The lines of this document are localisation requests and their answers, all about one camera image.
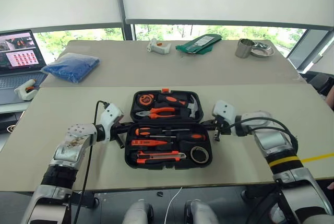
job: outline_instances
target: laptop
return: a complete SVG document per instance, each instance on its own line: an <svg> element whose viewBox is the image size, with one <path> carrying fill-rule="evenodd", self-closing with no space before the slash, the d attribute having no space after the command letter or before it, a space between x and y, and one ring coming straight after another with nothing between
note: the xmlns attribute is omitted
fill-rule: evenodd
<svg viewBox="0 0 334 224"><path fill-rule="evenodd" d="M24 102L14 89L29 79L34 86L46 78L40 70L45 60L31 30L0 33L0 105Z"/></svg>

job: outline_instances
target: green pouch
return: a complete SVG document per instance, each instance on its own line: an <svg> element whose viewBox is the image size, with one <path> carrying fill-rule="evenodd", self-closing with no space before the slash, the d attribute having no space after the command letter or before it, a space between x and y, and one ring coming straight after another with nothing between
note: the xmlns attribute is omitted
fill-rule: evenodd
<svg viewBox="0 0 334 224"><path fill-rule="evenodd" d="M205 54L210 52L213 48L213 44L219 40L221 40L221 36L219 34L204 34L183 45L177 45L175 48L185 53Z"/></svg>

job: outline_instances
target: green cloth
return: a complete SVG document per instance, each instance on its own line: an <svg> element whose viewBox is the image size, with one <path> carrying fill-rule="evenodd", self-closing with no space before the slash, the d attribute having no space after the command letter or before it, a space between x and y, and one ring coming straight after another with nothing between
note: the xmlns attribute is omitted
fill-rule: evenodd
<svg viewBox="0 0 334 224"><path fill-rule="evenodd" d="M213 37L213 39L210 40L205 45L202 45L202 46L195 45L195 42L197 42L198 40L200 40L201 38L205 36ZM220 41L220 40L221 40L221 36L219 34L204 34L196 38L195 40L191 40L183 45L177 45L175 48L185 53L205 54L207 52L212 51L213 44L215 44L217 41Z"/></svg>

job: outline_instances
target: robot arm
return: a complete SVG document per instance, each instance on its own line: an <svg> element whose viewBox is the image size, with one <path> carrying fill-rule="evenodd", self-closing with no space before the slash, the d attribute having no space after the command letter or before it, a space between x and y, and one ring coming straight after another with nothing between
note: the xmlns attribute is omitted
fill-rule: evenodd
<svg viewBox="0 0 334 224"><path fill-rule="evenodd" d="M258 111L236 115L232 105L218 101L212 110L212 115L216 119L215 138L219 138L219 134L227 124L232 126L231 134L233 135L245 136L249 133L254 135L255 142L280 189L279 206L289 223L306 223L311 218L316 222L307 223L334 223L329 200L310 171L303 166L296 150L283 132L272 129L275 128L273 121L251 120L259 117L271 118L268 112ZM332 222L321 222L321 218L329 218Z"/></svg>
<svg viewBox="0 0 334 224"><path fill-rule="evenodd" d="M111 140L112 127L123 117L114 104L105 103L100 124L76 124L67 129L41 185L35 190L21 224L70 223L70 197L87 147Z"/></svg>

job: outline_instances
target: black toolbox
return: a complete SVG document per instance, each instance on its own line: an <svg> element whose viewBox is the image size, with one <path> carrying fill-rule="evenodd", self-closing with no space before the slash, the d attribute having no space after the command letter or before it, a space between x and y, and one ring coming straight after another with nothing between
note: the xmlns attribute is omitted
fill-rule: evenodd
<svg viewBox="0 0 334 224"><path fill-rule="evenodd" d="M203 110L196 93L139 91L134 95L130 115L135 122L125 141L125 161L130 167L189 169L211 163L210 139L199 124Z"/></svg>

